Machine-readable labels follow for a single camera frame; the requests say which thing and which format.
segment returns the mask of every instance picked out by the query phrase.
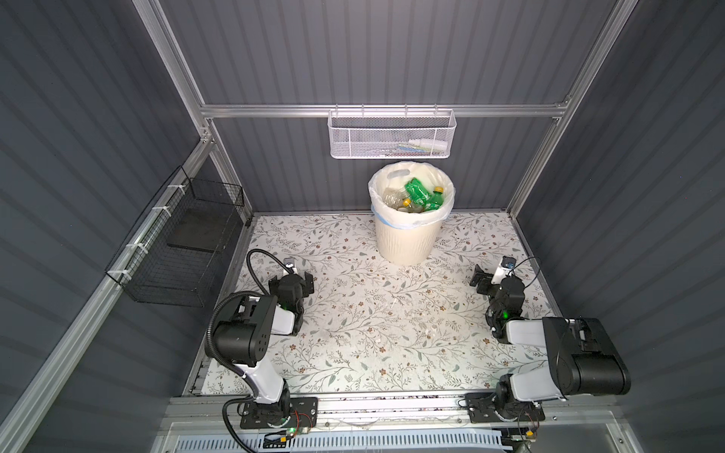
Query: trash can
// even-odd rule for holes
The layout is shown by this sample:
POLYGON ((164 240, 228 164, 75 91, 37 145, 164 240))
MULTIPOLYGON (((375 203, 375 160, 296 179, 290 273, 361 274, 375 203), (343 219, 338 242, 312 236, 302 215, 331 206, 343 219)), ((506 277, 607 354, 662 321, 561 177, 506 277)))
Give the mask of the trash can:
POLYGON ((378 251, 396 265, 416 265, 426 260, 433 250, 443 220, 453 209, 455 189, 450 178, 433 165, 419 162, 396 162, 381 168, 368 183, 378 251), (432 192, 443 188, 443 205, 435 211, 420 214, 400 212, 383 202, 386 188, 402 190, 417 178, 432 192))

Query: floral tablecloth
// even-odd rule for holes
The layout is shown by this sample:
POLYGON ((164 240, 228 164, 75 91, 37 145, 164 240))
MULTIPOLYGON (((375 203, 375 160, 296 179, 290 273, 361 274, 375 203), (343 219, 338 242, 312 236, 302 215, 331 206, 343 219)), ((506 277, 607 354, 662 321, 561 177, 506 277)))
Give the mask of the floral tablecloth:
MULTIPOLYGON (((431 256, 398 266, 376 250, 372 215, 260 217, 250 248, 315 276, 297 337, 273 336, 267 355, 293 393, 489 388, 499 376, 544 366, 537 348, 498 344, 484 318, 487 302, 468 285, 473 266, 492 272, 502 255, 526 257, 505 213, 453 214, 431 256)), ((281 271, 261 254, 262 281, 281 271)), ((530 263, 516 271, 524 283, 530 263)), ((237 290, 256 289, 246 268, 237 290)), ((525 317, 550 315, 537 282, 526 289, 525 317)), ((239 394, 244 382, 216 361, 203 394, 239 394)))

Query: green plastic bottle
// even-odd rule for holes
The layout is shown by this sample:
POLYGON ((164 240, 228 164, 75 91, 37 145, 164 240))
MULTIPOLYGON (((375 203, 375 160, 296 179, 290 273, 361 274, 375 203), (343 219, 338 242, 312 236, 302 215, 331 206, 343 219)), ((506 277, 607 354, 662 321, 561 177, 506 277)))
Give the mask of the green plastic bottle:
POLYGON ((417 178, 411 179, 408 184, 405 185, 405 190, 408 192, 408 195, 410 195, 410 199, 413 200, 413 203, 421 206, 424 206, 428 202, 428 199, 431 198, 431 193, 423 187, 423 183, 421 183, 417 178))
POLYGON ((431 198, 428 199, 428 202, 426 203, 424 212, 435 211, 441 206, 443 206, 443 188, 436 187, 435 189, 433 189, 433 195, 431 195, 431 198))

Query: wire mesh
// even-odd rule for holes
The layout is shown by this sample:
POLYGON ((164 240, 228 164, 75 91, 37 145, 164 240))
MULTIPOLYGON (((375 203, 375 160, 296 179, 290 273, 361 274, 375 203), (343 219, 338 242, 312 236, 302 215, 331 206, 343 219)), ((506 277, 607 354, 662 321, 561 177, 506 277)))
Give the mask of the wire mesh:
POLYGON ((243 206, 241 186, 187 179, 164 207, 154 208, 156 217, 137 244, 126 246, 133 252, 124 269, 107 269, 108 276, 136 302, 214 304, 244 227, 243 206), (189 215, 216 222, 220 234, 211 249, 173 243, 173 235, 189 215))
POLYGON ((330 155, 336 159, 443 159, 450 155, 453 111, 435 116, 328 116, 330 155))

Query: black mounting plate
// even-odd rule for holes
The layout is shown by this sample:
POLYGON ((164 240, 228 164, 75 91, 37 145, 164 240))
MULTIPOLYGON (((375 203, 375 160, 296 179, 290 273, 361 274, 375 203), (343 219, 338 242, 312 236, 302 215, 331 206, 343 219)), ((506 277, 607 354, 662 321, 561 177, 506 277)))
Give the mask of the black mounting plate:
POLYGON ((255 416, 258 411, 256 410, 260 404, 248 403, 244 406, 244 412, 242 412, 241 422, 239 423, 240 429, 284 429, 284 428, 296 428, 297 427, 297 416, 294 411, 299 414, 299 427, 300 428, 314 428, 317 425, 317 409, 318 399, 317 398, 292 398, 289 400, 290 404, 290 417, 282 426, 269 426, 264 420, 255 416))
MULTIPOLYGON (((495 395, 496 392, 493 390, 465 394, 466 412, 468 412, 471 423, 498 423, 504 421, 498 416, 494 408, 495 395)), ((544 421, 546 418, 544 416, 544 410, 541 407, 533 407, 530 416, 533 420, 538 420, 539 422, 544 421)), ((521 414, 518 419, 521 422, 530 421, 526 413, 521 414)))

